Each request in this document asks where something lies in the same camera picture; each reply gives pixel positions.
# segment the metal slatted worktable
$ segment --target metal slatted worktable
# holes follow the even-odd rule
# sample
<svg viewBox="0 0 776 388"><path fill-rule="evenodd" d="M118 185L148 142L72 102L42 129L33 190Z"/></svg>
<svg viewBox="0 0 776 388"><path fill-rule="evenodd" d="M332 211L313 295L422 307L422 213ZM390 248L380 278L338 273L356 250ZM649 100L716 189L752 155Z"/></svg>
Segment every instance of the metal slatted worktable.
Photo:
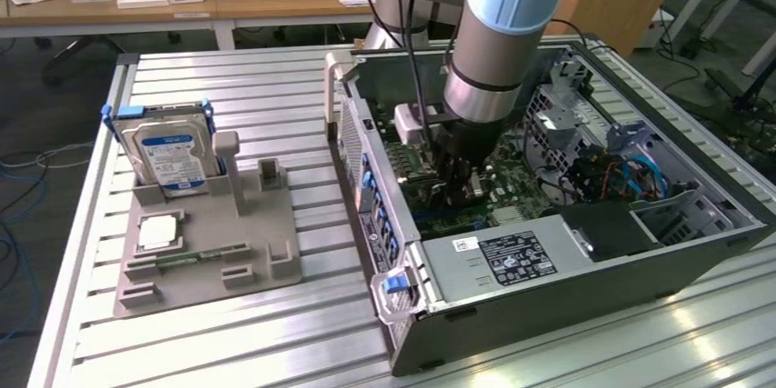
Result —
<svg viewBox="0 0 776 388"><path fill-rule="evenodd" d="M776 381L776 246L724 262L677 295L396 379L368 290L322 124L322 58L346 46L144 55L116 67L109 103L206 97L242 140L240 165L288 168L304 281L128 320L112 317L133 174L100 129L30 386L341 387L736 386ZM612 54L616 74L770 209L773 186L697 135L698 125ZM608 86L594 99L634 116Z"/></svg>

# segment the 3d printed holder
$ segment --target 3d printed holder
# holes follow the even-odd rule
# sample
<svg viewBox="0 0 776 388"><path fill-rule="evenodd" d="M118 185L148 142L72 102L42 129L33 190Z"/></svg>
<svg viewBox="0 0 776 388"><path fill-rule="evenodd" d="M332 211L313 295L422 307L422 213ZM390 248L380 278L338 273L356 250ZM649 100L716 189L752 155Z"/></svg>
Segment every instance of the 3d printed holder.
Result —
<svg viewBox="0 0 776 388"><path fill-rule="evenodd" d="M258 160L257 169L240 172L236 132L214 133L213 151L225 175L206 179L208 194L166 198L158 185L132 189L116 317L165 311L301 280L285 169L270 158ZM166 223L174 220L174 226L146 229L141 236L144 222L153 217L165 217ZM162 242L141 244L148 234Z"/></svg>

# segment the blue hard drive label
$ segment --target blue hard drive label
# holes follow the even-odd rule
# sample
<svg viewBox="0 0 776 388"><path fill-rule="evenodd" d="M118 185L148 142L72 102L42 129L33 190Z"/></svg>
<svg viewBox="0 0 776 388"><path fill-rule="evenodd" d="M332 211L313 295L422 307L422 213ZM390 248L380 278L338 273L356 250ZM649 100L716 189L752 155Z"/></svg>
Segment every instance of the blue hard drive label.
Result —
<svg viewBox="0 0 776 388"><path fill-rule="evenodd" d="M142 139L142 145L192 143L193 141L194 141L194 138L190 135L158 136L156 138Z"/></svg>
<svg viewBox="0 0 776 388"><path fill-rule="evenodd" d="M156 181L164 188L186 195L188 190L205 183L202 164L192 155L196 142L190 135L142 138L141 144Z"/></svg>

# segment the floor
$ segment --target floor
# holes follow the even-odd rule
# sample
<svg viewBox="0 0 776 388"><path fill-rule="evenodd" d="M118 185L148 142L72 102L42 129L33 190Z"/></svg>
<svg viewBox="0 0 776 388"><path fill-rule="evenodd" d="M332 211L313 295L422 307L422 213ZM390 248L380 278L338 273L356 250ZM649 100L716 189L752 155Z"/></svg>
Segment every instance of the floor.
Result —
<svg viewBox="0 0 776 388"><path fill-rule="evenodd" d="M677 12L686 0L666 0L668 10ZM717 0L704 0L692 17L698 24L710 5ZM746 4L740 4L716 36L716 53L701 52L693 64L698 68L716 67L726 71L733 80L746 86L750 78L738 70L756 49L776 29L776 18ZM346 25L345 35L352 39L365 34L364 25ZM688 29L677 38L676 47L693 35ZM273 29L252 29L237 32L238 48L278 45L312 45L325 41L337 43L333 28L322 26L292 27L286 39L278 42ZM181 33L182 41L172 45L165 34L118 35L114 40L129 52L189 52L214 50L216 40L210 32ZM84 143L93 139L98 128L98 111L104 102L113 71L113 54L101 46L92 46L60 70L61 86L45 87L40 82L40 68L46 59L72 38L53 38L53 47L41 50L30 39L18 39L13 48L0 55L0 84L2 86L4 111L0 113L0 155L17 151L41 151L64 144ZM0 53L10 44L0 40ZM652 51L636 51L630 63L657 85L665 85L685 77L690 70ZM709 102L709 92L702 88L702 78L672 87L672 93L697 102ZM770 80L762 97L776 97L776 84ZM78 149L52 159L52 164L66 164L88 157L88 149ZM53 292L60 258L73 219L86 167L84 165L50 170L46 175L46 197L40 205L9 226L29 256L29 263L40 289L41 313ZM6 204L26 189L28 183L0 178L0 204ZM9 263L0 264L0 278L6 277ZM22 274L17 274L10 286L0 293L0 331L8 332L24 322L33 305L33 293ZM24 386L38 341L44 316L24 326L21 335L0 343L0 381L8 388Z"/></svg>

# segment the computer motherboard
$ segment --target computer motherboard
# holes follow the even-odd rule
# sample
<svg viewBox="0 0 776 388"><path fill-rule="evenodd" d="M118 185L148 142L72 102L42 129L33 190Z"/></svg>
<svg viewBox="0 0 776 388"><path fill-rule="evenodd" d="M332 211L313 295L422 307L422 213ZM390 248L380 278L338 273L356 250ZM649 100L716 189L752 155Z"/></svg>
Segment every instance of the computer motherboard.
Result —
<svg viewBox="0 0 776 388"><path fill-rule="evenodd" d="M517 151L517 137L508 132L478 174L482 198L462 208L438 208L432 199L442 183L436 177L430 150L424 144L401 144L390 117L393 108L372 104L370 112L422 239L532 220L550 214L553 204L562 202L552 201L537 185L537 176Z"/></svg>

